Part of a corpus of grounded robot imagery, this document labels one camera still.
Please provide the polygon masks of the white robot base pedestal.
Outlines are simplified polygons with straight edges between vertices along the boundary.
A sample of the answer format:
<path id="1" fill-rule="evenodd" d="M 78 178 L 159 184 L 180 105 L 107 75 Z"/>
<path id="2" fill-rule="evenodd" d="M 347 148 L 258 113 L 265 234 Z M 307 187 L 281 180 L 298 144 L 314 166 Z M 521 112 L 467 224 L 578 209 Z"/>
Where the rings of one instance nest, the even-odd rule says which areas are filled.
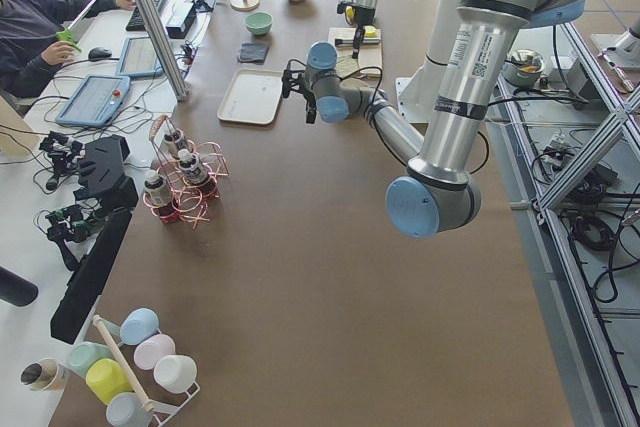
<path id="1" fill-rule="evenodd" d="M 398 110 L 408 122 L 428 123 L 439 87 L 439 67 L 426 56 L 414 75 L 395 80 Z"/>

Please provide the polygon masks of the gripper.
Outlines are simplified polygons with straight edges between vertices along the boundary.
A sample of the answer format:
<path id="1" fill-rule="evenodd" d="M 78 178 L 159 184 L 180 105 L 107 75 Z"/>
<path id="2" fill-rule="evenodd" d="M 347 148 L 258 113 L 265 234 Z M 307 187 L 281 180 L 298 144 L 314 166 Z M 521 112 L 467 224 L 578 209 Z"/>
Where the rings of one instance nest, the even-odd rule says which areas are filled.
<path id="1" fill-rule="evenodd" d="M 305 80 L 306 64 L 298 59 L 289 59 L 281 77 L 281 96 L 287 99 L 292 92 L 305 98 L 305 122 L 316 121 L 316 100 L 308 82 Z"/>
<path id="2" fill-rule="evenodd" d="M 365 28 L 373 25 L 375 17 L 375 1 L 340 1 L 337 5 L 337 13 L 345 14 L 348 7 L 351 7 L 353 10 L 353 22 L 355 25 L 352 49 L 359 50 L 364 39 Z"/>

